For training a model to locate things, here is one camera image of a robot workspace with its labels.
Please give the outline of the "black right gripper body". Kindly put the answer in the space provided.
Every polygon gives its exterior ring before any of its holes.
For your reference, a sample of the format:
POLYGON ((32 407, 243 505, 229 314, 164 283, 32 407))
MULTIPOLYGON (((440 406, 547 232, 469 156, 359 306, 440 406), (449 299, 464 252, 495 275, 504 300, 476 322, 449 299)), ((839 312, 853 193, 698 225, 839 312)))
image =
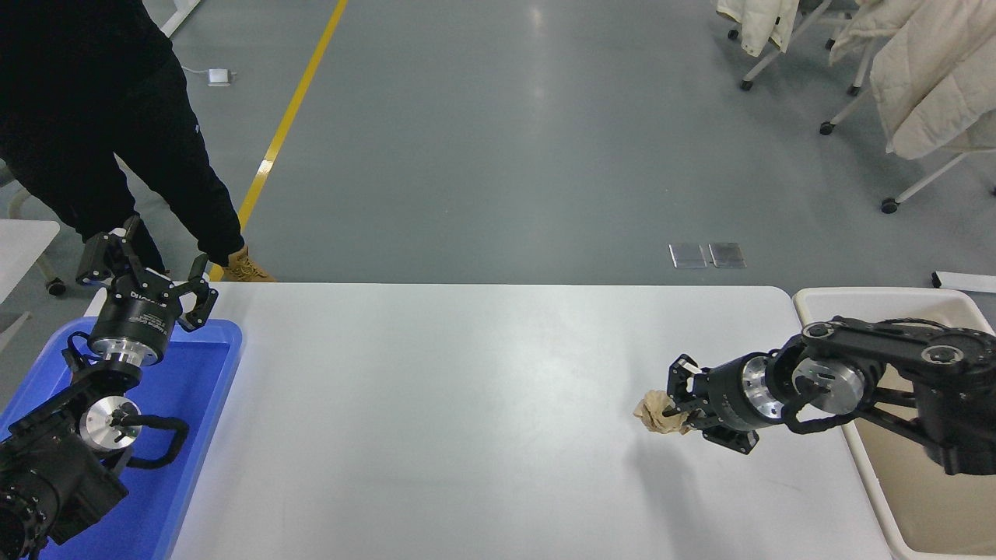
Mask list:
POLYGON ((715 415, 726 429, 748 432, 760 428, 760 415, 747 400, 742 383, 748 362, 756 357, 759 354, 743 355, 725 364, 701 369, 705 380, 696 383, 703 387, 697 391, 702 400, 708 401, 710 415, 715 415))

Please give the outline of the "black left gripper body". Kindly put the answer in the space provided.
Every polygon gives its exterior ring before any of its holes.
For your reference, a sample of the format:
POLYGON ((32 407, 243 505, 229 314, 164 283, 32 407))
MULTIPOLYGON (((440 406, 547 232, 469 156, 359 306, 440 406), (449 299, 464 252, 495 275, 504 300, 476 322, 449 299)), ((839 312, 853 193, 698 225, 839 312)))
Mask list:
POLYGON ((117 278, 88 337, 88 348, 98 355, 114 347, 142 346, 140 355, 165 355, 181 306, 167 278, 117 278))

